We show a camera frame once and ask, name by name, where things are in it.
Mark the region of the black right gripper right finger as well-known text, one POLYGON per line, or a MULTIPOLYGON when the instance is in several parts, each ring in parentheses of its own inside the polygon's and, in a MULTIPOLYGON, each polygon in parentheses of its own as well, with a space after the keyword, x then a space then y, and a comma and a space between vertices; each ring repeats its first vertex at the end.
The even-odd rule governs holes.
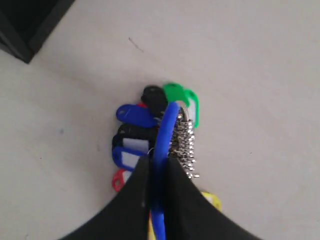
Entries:
POLYGON ((174 158, 166 162, 163 210, 168 240, 259 239, 216 209, 174 158))

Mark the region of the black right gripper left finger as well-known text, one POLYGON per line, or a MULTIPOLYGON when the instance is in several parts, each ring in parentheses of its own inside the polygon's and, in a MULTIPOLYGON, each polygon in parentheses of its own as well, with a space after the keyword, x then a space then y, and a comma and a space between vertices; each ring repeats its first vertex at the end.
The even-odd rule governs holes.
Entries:
POLYGON ((141 157, 120 192, 63 240, 147 240, 151 205, 150 161, 141 157))

